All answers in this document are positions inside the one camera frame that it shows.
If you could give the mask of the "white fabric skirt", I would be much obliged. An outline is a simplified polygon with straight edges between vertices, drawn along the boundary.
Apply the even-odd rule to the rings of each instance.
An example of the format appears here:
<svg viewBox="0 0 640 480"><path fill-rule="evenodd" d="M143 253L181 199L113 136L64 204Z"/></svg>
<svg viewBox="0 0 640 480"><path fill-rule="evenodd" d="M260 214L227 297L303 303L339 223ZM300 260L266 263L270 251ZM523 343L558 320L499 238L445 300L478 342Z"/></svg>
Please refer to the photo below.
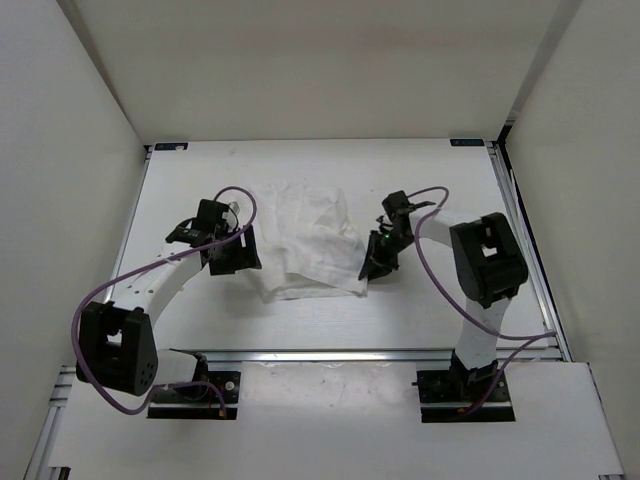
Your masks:
<svg viewBox="0 0 640 480"><path fill-rule="evenodd" d="M262 268L247 277L264 302L367 295L366 247L342 189L277 182L250 192Z"/></svg>

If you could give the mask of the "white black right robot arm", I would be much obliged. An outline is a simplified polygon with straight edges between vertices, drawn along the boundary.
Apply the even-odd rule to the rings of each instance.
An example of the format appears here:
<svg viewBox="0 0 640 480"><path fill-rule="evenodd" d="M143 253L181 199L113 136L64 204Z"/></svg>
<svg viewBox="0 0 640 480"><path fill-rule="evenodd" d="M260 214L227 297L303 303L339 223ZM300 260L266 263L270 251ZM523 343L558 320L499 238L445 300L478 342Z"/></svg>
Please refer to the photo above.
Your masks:
<svg viewBox="0 0 640 480"><path fill-rule="evenodd" d="M452 250L459 286L466 297L456 309L467 323L451 357L449 387L460 399L480 393L497 371L496 344L504 315L528 267L506 217L498 212L474 218L440 210L426 219L408 207L378 219L370 232L360 279L372 281L399 268L399 253L422 239Z"/></svg>

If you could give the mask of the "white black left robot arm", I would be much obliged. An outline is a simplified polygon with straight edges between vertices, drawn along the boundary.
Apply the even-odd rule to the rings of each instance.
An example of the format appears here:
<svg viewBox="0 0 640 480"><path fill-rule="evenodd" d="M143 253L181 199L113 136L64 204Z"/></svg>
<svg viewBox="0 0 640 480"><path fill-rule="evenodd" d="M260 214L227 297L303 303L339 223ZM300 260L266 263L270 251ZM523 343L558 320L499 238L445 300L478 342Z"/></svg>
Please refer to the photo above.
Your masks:
<svg viewBox="0 0 640 480"><path fill-rule="evenodd" d="M183 222L166 237L158 260L119 278L123 290L106 302L90 296L74 317L77 377L98 392L142 396L177 389L186 399L206 395L202 355L156 345L154 327L180 290L202 270L213 276L259 269L252 225L226 220L197 228Z"/></svg>

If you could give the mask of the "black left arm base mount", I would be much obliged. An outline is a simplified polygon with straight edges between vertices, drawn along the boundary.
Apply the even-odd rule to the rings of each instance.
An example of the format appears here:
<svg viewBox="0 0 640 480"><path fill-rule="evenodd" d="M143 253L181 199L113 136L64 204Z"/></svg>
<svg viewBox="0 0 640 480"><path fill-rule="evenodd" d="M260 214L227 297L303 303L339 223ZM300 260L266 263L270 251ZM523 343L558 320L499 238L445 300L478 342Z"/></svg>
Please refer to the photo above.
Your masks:
<svg viewBox="0 0 640 480"><path fill-rule="evenodd" d="M222 408L218 395L209 387L169 389L154 396L147 408L147 418L235 420L241 390L241 372L239 370L209 370L201 374L199 380L208 381L218 389L225 408Z"/></svg>

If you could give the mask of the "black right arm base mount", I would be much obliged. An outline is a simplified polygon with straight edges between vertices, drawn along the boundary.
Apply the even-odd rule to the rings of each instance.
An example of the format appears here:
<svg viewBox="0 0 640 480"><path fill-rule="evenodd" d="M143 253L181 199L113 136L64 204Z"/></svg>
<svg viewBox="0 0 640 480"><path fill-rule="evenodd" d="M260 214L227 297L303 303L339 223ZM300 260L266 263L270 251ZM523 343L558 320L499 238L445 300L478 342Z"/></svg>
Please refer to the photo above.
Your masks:
<svg viewBox="0 0 640 480"><path fill-rule="evenodd" d="M492 379L467 388L458 385L449 371L419 370L412 385L418 390L422 423L510 423L516 420L505 375L481 406L479 402L492 385Z"/></svg>

